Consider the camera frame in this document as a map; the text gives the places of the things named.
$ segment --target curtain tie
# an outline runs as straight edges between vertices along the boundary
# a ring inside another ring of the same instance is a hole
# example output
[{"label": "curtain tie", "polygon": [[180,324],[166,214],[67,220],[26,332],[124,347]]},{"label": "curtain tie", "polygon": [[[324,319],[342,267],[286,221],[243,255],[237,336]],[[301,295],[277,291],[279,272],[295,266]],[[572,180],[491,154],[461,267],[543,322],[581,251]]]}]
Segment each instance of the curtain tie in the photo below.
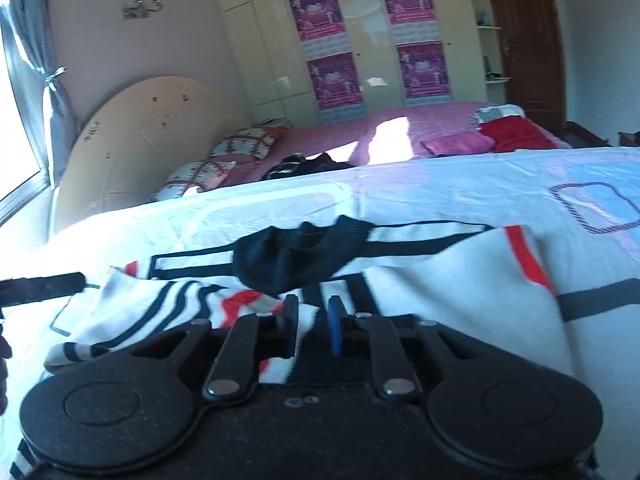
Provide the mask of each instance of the curtain tie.
[{"label": "curtain tie", "polygon": [[61,66],[59,69],[57,69],[54,73],[51,73],[47,76],[45,76],[44,78],[44,82],[46,84],[50,84],[52,81],[56,80],[57,78],[59,78],[61,75],[63,75],[63,73],[67,72],[68,69],[66,68],[66,66]]}]

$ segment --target curtain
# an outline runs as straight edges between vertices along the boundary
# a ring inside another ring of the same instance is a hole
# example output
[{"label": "curtain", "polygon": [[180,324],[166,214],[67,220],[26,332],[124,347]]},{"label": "curtain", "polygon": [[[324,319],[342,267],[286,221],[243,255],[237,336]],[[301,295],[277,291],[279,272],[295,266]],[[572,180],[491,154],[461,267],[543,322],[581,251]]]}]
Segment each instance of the curtain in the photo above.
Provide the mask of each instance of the curtain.
[{"label": "curtain", "polygon": [[[4,49],[18,110],[38,162],[57,187],[80,127],[58,79],[65,69],[56,62],[49,0],[9,0],[2,14],[0,26],[7,25],[10,32],[3,30],[2,38],[7,39]],[[30,67],[31,77],[16,62],[20,58]],[[39,78],[35,83],[34,74]]]}]

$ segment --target brown door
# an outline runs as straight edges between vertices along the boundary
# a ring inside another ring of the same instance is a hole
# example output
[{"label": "brown door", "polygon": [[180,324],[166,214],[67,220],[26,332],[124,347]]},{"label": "brown door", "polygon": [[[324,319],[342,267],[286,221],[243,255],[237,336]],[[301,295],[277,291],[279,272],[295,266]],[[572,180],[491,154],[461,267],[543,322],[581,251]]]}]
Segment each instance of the brown door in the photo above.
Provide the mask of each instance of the brown door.
[{"label": "brown door", "polygon": [[491,0],[502,27],[508,102],[532,121],[564,127],[564,64],[555,0]]}]

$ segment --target screw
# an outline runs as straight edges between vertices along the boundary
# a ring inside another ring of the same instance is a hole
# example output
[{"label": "screw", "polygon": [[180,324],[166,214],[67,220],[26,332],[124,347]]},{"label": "screw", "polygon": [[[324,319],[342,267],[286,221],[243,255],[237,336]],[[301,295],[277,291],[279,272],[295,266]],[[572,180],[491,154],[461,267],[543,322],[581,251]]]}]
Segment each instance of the screw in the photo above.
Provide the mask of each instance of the screw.
[{"label": "screw", "polygon": [[304,403],[300,397],[289,397],[289,399],[284,401],[284,405],[287,408],[302,408],[303,404]]},{"label": "screw", "polygon": [[308,395],[305,396],[305,398],[302,400],[305,401],[305,404],[317,404],[318,402],[320,402],[320,397],[318,397],[317,395]]},{"label": "screw", "polygon": [[231,379],[216,379],[207,386],[207,391],[216,397],[226,397],[240,390],[240,384]]},{"label": "screw", "polygon": [[389,379],[383,386],[384,391],[390,396],[407,395],[415,390],[415,384],[408,379]]}]

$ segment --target door handle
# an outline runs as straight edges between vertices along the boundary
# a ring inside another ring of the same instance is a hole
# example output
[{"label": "door handle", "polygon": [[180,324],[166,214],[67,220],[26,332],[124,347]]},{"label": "door handle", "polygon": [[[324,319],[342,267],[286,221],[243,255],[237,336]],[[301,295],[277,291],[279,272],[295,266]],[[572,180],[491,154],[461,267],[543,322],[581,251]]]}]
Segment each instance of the door handle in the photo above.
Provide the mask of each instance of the door handle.
[{"label": "door handle", "polygon": [[515,45],[513,43],[510,43],[508,40],[502,40],[502,51],[504,52],[504,55],[508,56],[514,46]]}]

